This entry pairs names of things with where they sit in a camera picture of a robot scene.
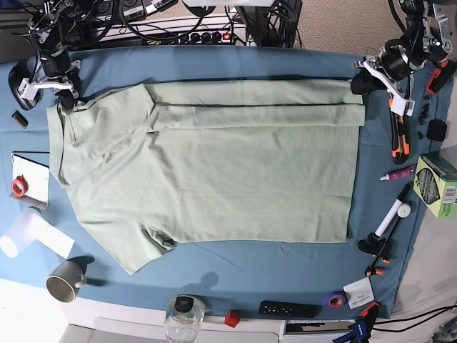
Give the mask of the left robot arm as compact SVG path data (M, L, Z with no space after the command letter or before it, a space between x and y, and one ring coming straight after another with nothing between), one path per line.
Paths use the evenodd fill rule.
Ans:
M402 35L387 41L375 56L365 56L354 66L360 72L351 81L355 95L375 90L390 94L390 110L399 116L411 116L413 75L428 62L435 66L426 91L437 94L456 71L456 62L449 59L453 52L451 29L443 7L451 1L399 1L404 19L395 5L388 2L392 17Z

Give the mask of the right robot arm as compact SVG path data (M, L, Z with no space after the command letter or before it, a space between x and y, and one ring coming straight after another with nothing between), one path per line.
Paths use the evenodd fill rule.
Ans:
M67 31L91 13L92 1L45 1L29 22L28 34L36 42L36 66L19 87L22 99L35 100L42 89L58 96L60 105L71 110L78 102L80 61L72 61L66 46Z

